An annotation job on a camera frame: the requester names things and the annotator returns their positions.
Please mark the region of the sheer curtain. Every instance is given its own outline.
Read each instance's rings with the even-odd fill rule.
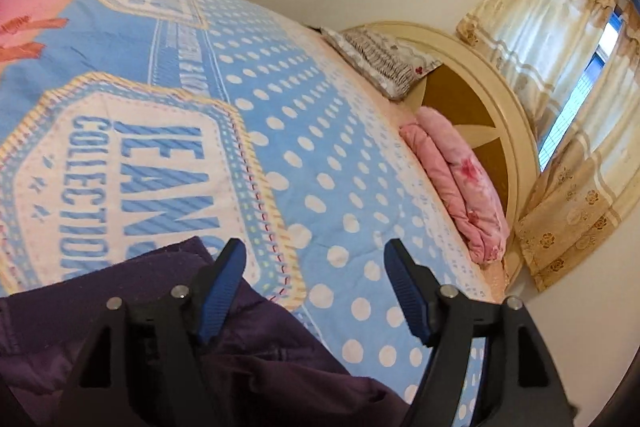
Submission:
[[[615,49],[516,226],[539,290],[599,247],[640,198],[639,83],[640,16],[629,3]]]
[[[520,99],[538,146],[589,64],[616,0],[483,0],[458,36]]]

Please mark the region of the gray patterned pillow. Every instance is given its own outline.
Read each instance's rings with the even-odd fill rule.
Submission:
[[[366,27],[334,32],[324,38],[353,68],[389,100],[402,100],[411,87],[442,62],[411,44]]]

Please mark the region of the pillow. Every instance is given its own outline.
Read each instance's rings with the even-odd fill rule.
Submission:
[[[489,175],[453,124],[434,108],[421,107],[415,118],[449,164],[465,200],[469,222],[480,230],[484,243],[491,245],[484,254],[484,262],[501,259],[509,237],[509,225]]]
[[[492,245],[491,241],[485,244],[481,230],[469,219],[465,200],[453,179],[449,165],[431,137],[417,123],[402,126],[400,136],[420,160],[449,216],[465,238],[471,260],[477,264],[488,263],[488,260],[495,256],[492,253],[495,245]]]
[[[341,33],[321,28],[324,38],[389,100],[402,100],[411,87],[442,64],[408,42],[368,28]]]

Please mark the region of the metal screw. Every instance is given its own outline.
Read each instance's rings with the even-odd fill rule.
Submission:
[[[184,284],[178,284],[171,288],[171,296],[174,299],[184,299],[187,295],[189,295],[189,287]]]
[[[524,306],[524,304],[520,298],[516,297],[515,295],[512,295],[511,297],[507,297],[507,306],[512,310],[517,311],[521,309]]]
[[[456,288],[452,284],[443,284],[442,286],[440,286],[440,293],[443,297],[452,299],[453,297],[456,297],[460,292],[458,291],[458,288]]]
[[[122,299],[120,297],[111,297],[111,299],[107,301],[107,309],[109,310],[119,310],[120,306],[122,306]]]

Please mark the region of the window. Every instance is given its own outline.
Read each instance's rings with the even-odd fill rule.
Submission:
[[[562,108],[562,112],[558,116],[556,123],[549,131],[549,135],[546,137],[545,142],[542,144],[538,158],[540,160],[540,169],[544,170],[546,164],[549,163],[551,156],[553,155],[556,147],[558,147],[564,133],[571,125],[578,113],[578,109],[586,100],[587,95],[591,91],[593,84],[600,76],[602,68],[604,68],[605,62],[609,59],[609,55],[613,51],[616,41],[618,40],[618,33],[622,26],[622,20],[617,13],[611,15],[611,19],[604,28],[604,33],[598,43],[598,49],[591,57],[589,65],[584,70],[584,73],[578,80],[578,83],[574,87],[571,97]]]

